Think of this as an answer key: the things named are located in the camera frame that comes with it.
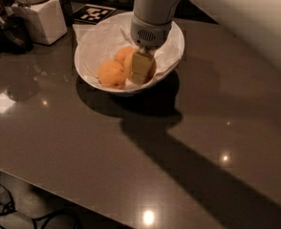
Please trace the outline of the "white rounded gripper body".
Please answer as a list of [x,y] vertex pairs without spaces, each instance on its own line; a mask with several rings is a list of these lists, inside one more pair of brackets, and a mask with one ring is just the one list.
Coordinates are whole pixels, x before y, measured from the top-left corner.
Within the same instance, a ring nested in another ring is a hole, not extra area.
[[141,21],[136,15],[132,16],[130,35],[133,42],[142,48],[159,49],[167,40],[172,23],[151,25]]

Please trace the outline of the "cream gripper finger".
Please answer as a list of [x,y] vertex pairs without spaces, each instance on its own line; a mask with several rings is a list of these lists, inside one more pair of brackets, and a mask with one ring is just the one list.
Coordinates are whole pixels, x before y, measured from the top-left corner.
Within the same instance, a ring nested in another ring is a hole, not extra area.
[[134,52],[131,58],[131,79],[134,84],[144,84],[152,69],[154,57],[146,52]]

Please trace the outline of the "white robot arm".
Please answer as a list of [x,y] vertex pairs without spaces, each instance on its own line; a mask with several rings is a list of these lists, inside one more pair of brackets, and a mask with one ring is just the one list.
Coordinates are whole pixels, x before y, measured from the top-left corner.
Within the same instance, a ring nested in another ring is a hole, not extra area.
[[[281,72],[281,0],[189,0]],[[141,48],[166,41],[180,0],[134,0],[130,34]]]

